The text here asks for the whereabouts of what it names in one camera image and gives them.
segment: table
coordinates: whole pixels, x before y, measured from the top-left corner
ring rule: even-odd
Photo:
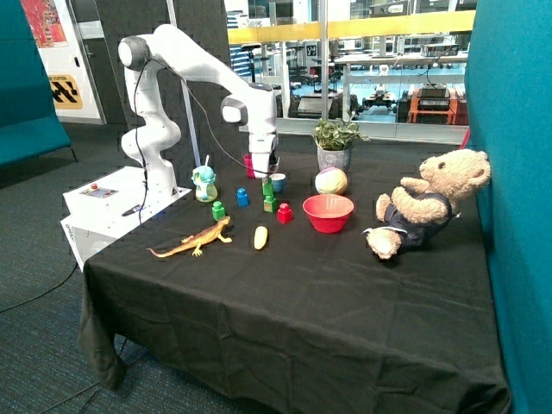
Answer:
[[[231,398],[282,413],[506,413],[474,200],[426,247],[381,262],[361,231],[378,225],[376,197],[417,166],[353,156],[354,213],[324,235],[301,209],[315,193],[316,155],[280,156],[290,223],[262,211],[260,181],[232,166],[216,183],[233,242],[215,241],[199,258],[146,251],[212,225],[210,204],[188,197],[85,263],[79,343],[102,384],[124,377],[111,341],[120,334]],[[239,187],[248,207],[235,204]],[[261,224],[269,240],[256,251]]]
[[[419,54],[409,54],[405,56],[387,56],[377,57],[371,54],[354,54],[343,56],[335,60],[336,64],[343,65],[343,110],[342,119],[348,119],[349,111],[349,86],[353,84],[421,84],[426,83],[426,77],[420,77],[419,71],[416,74],[389,74],[386,76],[380,76],[379,74],[368,74],[354,76],[351,74],[351,65],[364,65],[364,66],[378,66],[389,65],[393,66],[399,64],[401,66],[416,66],[416,65],[428,65],[435,62],[436,58],[428,58]],[[448,65],[454,63],[466,63],[467,54],[459,53],[457,56],[441,56],[438,60],[440,64]],[[451,72],[450,74],[431,74],[431,81],[439,82],[441,84],[461,84],[464,82],[464,74]]]

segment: red bowl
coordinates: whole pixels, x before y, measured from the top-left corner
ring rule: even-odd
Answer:
[[[336,194],[320,194],[307,198],[303,210],[312,226],[321,233],[337,233],[353,212],[354,204]]]

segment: teal panel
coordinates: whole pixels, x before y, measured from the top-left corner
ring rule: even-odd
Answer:
[[[471,145],[492,185],[481,221],[513,412],[552,406],[552,2],[478,3],[466,71]]]
[[[0,41],[33,40],[20,0],[2,0],[1,10]]]
[[[69,146],[55,114],[0,127],[0,166]]]
[[[3,0],[1,16],[0,166],[71,145],[19,0]]]
[[[42,118],[54,111],[52,92],[35,41],[0,41],[0,126]]]

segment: teddy bear paw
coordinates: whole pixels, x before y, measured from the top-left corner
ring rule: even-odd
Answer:
[[[384,221],[384,216],[389,204],[391,204],[391,198],[387,194],[380,195],[378,201],[376,201],[376,217],[381,222]]]
[[[367,241],[380,259],[391,259],[400,248],[400,237],[390,229],[374,229],[367,235]]]

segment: orange lizard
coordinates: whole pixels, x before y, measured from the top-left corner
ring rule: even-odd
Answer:
[[[182,241],[182,244],[180,244],[180,246],[177,246],[173,250],[170,250],[164,254],[155,253],[151,248],[149,248],[148,250],[152,252],[154,256],[168,257],[168,256],[172,256],[173,254],[184,252],[185,250],[190,250],[191,248],[195,248],[195,250],[191,253],[191,255],[200,256],[201,253],[203,252],[200,248],[207,243],[214,242],[216,239],[224,243],[232,242],[232,239],[230,239],[229,237],[223,237],[223,235],[221,234],[224,226],[227,226],[229,221],[230,221],[230,217],[224,216],[213,227],[209,227],[208,229],[205,229],[204,231],[202,231],[201,233],[197,233],[196,235],[191,235],[190,237],[186,237]]]

